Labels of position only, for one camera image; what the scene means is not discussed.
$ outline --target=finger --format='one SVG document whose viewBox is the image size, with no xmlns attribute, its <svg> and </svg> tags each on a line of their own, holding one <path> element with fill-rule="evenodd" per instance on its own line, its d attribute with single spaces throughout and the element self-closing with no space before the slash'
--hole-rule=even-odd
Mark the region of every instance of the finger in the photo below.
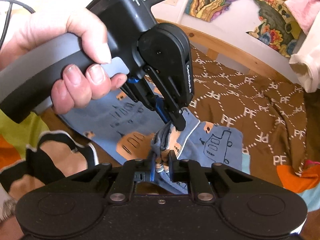
<svg viewBox="0 0 320 240">
<path fill-rule="evenodd" d="M 83 8 L 76 11 L 52 8 L 31 14 L 2 49 L 1 66 L 7 66 L 19 56 L 39 45 L 71 32 L 82 38 L 84 52 L 97 63 L 110 63 L 107 29 L 100 19 Z"/>
<path fill-rule="evenodd" d="M 51 100 L 56 114 L 66 114 L 75 105 L 63 80 L 54 83 L 51 90 Z"/>
<path fill-rule="evenodd" d="M 100 65 L 96 64 L 89 67 L 85 76 L 91 88 L 91 99 L 99 99 L 109 93 L 111 81 Z"/>
<path fill-rule="evenodd" d="M 91 100 L 91 88 L 80 69 L 76 65 L 69 65 L 64 69 L 62 76 L 74 106 L 77 108 L 87 106 Z"/>
<path fill-rule="evenodd" d="M 116 74 L 111 78 L 111 90 L 117 90 L 127 81 L 125 74 Z"/>
</svg>

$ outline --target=pink towel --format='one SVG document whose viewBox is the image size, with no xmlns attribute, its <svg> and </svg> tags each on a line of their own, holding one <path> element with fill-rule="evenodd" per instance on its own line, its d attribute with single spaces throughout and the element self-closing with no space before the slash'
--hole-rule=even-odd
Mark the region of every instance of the pink towel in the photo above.
<svg viewBox="0 0 320 240">
<path fill-rule="evenodd" d="M 284 4 L 307 35 L 320 11 L 320 0 L 287 0 Z"/>
</svg>

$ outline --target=blue fabric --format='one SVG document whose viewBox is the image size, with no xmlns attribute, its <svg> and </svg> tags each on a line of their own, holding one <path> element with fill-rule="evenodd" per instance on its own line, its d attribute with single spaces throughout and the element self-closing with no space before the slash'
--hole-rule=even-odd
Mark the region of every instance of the blue fabric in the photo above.
<svg viewBox="0 0 320 240">
<path fill-rule="evenodd" d="M 187 108 L 183 115 L 187 125 L 176 140 L 180 145 L 178 159 L 196 160 L 204 167 L 221 162 L 250 173 L 250 156 L 242 154 L 240 131 L 200 122 Z M 156 112 L 140 102 L 134 103 L 121 90 L 91 101 L 84 109 L 72 109 L 61 118 L 80 134 L 92 135 L 92 141 L 120 164 L 147 147 L 152 149 L 149 157 L 154 153 L 161 156 L 161 151 L 166 148 L 164 142 L 175 129 L 170 123 L 164 125 Z M 156 137 L 150 145 L 154 134 Z M 187 194 L 187 185 L 172 183 L 168 170 L 163 168 L 157 169 L 154 183 L 174 194 Z"/>
<path fill-rule="evenodd" d="M 92 132 L 92 141 L 121 165 L 126 161 L 122 151 L 139 150 L 143 139 L 164 125 L 156 112 L 141 102 L 134 103 L 121 90 L 91 101 L 84 109 L 72 109 L 61 118 L 80 134 Z"/>
</svg>

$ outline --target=bed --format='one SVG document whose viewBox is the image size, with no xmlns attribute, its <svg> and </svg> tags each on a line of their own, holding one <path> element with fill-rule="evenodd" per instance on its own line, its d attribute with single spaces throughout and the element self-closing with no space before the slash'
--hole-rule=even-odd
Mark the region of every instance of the bed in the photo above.
<svg viewBox="0 0 320 240">
<path fill-rule="evenodd" d="M 208 48 L 206 55 L 192 48 L 196 95 L 188 109 L 208 131 L 215 125 L 241 131 L 242 170 L 302 196 L 310 212 L 301 234 L 306 240 L 320 239 L 320 94 L 304 93 L 299 85 L 267 64 L 224 41 L 179 27 L 191 42 Z M 249 73 L 245 75 L 215 61 L 219 53 L 249 68 Z M 50 130 L 64 130 L 78 143 L 91 141 L 83 136 L 85 128 L 73 125 L 68 116 L 57 117 L 48 109 L 41 118 Z M 100 162 L 121 165 L 121 158 L 108 154 L 105 146 L 99 146 L 99 140 L 91 139 Z M 139 190 L 164 193 L 146 184 L 140 184 Z"/>
</svg>

